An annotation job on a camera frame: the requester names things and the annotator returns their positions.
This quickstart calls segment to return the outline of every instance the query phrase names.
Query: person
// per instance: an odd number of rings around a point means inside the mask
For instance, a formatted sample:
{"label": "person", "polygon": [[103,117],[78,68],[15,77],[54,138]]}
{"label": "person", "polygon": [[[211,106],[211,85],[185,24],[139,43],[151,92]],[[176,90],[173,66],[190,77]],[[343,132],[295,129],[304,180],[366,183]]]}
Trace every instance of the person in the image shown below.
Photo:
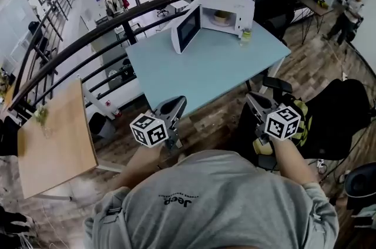
{"label": "person", "polygon": [[84,221],[85,247],[333,248],[334,207],[293,142],[273,144],[283,177],[222,150],[156,172],[161,147],[138,148]]}
{"label": "person", "polygon": [[[13,224],[12,222],[24,222],[28,226]],[[8,213],[0,206],[0,244],[7,249],[16,249],[21,246],[21,239],[16,234],[24,234],[27,236],[36,236],[30,227],[34,224],[34,220],[20,213]]]}
{"label": "person", "polygon": [[331,28],[328,35],[323,35],[323,38],[330,40],[334,35],[341,31],[341,35],[337,39],[336,45],[340,46],[355,27],[355,24],[362,17],[361,10],[364,4],[362,0],[348,0],[346,3],[346,10],[338,18],[335,25]]}

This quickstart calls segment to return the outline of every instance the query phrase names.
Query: gray t-shirt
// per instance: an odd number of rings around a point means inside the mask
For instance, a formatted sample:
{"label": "gray t-shirt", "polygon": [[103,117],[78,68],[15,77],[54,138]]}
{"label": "gray t-shirt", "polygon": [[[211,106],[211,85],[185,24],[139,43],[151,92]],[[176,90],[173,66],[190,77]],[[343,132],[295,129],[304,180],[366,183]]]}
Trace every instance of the gray t-shirt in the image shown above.
{"label": "gray t-shirt", "polygon": [[84,227],[87,249],[321,249],[338,236],[337,214],[318,184],[302,187],[218,150],[108,193]]}

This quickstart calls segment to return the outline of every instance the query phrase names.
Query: gray trash bin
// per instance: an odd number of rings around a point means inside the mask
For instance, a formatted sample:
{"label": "gray trash bin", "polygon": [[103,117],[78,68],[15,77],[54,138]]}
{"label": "gray trash bin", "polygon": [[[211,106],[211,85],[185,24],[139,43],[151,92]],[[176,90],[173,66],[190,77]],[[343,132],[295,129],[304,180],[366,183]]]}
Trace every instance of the gray trash bin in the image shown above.
{"label": "gray trash bin", "polygon": [[96,112],[89,121],[90,132],[99,135],[104,139],[111,139],[115,134],[115,127],[107,119],[107,117]]}

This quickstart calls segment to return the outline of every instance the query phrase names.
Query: black metal railing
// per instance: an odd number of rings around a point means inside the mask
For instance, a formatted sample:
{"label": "black metal railing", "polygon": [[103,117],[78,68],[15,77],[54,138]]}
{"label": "black metal railing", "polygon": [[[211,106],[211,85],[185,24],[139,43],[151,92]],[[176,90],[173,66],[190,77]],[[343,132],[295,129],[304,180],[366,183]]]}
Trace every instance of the black metal railing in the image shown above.
{"label": "black metal railing", "polygon": [[[57,54],[60,41],[63,41],[62,31],[65,22],[68,21],[68,14],[72,9],[73,1],[74,0],[51,1],[49,3],[50,8],[47,10],[45,16],[40,21],[38,27],[32,31],[33,38],[23,60],[24,63],[27,63],[25,61],[32,58],[26,81],[32,79],[34,74]],[[21,82],[24,75],[24,63],[21,66],[22,71],[20,71],[20,74],[18,75],[16,84]],[[57,71],[52,70],[50,75],[45,77],[44,82],[36,84],[26,100],[34,102],[37,99],[38,92],[45,92],[47,85],[53,84],[54,73],[57,74]]]}
{"label": "black metal railing", "polygon": [[[179,16],[184,15],[187,11],[182,11],[177,14],[166,16],[162,18],[159,21],[156,21],[148,26],[137,28],[134,31],[131,29],[129,25],[129,21],[132,19],[137,18],[138,16],[141,16],[143,14],[146,14],[152,10],[158,9],[162,6],[166,6],[168,4],[171,4],[173,2],[176,2],[179,0],[154,0],[151,2],[146,2],[144,4],[141,4],[140,6],[134,7],[130,9],[128,12],[125,12],[118,17],[115,17],[107,22],[104,22],[100,25],[98,25],[94,30],[88,32],[86,35],[83,35],[78,40],[74,41],[74,43],[70,44],[68,47],[66,47],[62,52],[58,53],[54,58],[52,58],[46,65],[44,65],[38,72],[35,73],[35,75],[32,76],[30,80],[28,80],[25,84],[22,85],[20,88],[20,76],[22,76],[22,73],[25,69],[25,62],[27,58],[23,60],[19,76],[17,78],[16,84],[15,84],[15,90],[14,90],[14,98],[13,101],[9,107],[10,110],[15,109],[18,114],[21,116],[23,121],[26,121],[31,117],[31,113],[35,111],[35,108],[37,107],[37,104],[40,103],[44,98],[50,94],[54,88],[56,88],[58,85],[60,85],[62,82],[64,82],[68,77],[72,76],[75,72],[77,72],[80,68],[87,65],[89,62],[93,61],[94,59],[102,56],[104,53],[110,51],[114,47],[120,45],[121,43],[125,41],[129,41],[131,44],[136,43],[136,36],[144,33],[145,31],[152,29],[154,27],[157,27],[163,23],[166,23],[168,21],[171,21],[174,18],[177,18]],[[62,64],[64,61],[66,61],[68,58],[70,58],[72,55],[80,51],[82,48],[84,48],[86,45],[92,43],[99,37],[103,36],[104,34],[108,33],[109,31],[117,28],[118,26],[122,25],[125,30],[124,37],[118,39],[117,41],[114,41],[110,45],[102,48],[101,50],[97,51],[94,55],[84,60],[82,63],[74,67],[72,70],[70,70],[67,74],[65,74],[63,77],[61,77],[58,81],[56,81],[54,84],[52,84],[48,89],[44,89],[43,94],[39,95],[32,104],[29,104],[26,102],[26,98],[28,97],[29,93],[36,87],[38,83],[40,83],[49,73],[54,71],[57,66]],[[33,47],[29,47],[27,51],[27,55],[30,54],[30,51],[33,50]],[[83,81],[87,81],[91,78],[93,78],[95,75],[97,75],[99,72],[103,71],[104,69],[108,68],[111,64],[118,62],[126,57],[126,53],[118,56],[111,62],[108,62],[101,66],[100,68],[96,69],[93,73],[87,75],[83,78]],[[90,89],[91,92],[98,89],[108,81],[114,79],[117,76],[120,76],[122,72],[118,72],[116,76],[111,76],[105,79],[104,81],[101,81],[98,85],[92,87]],[[118,89],[119,87],[127,84],[131,80],[133,80],[135,76],[132,76],[127,79],[122,79],[121,83],[116,85],[114,88],[111,88],[107,90],[106,92],[97,95],[97,99],[101,99],[114,91],[115,89]]]}

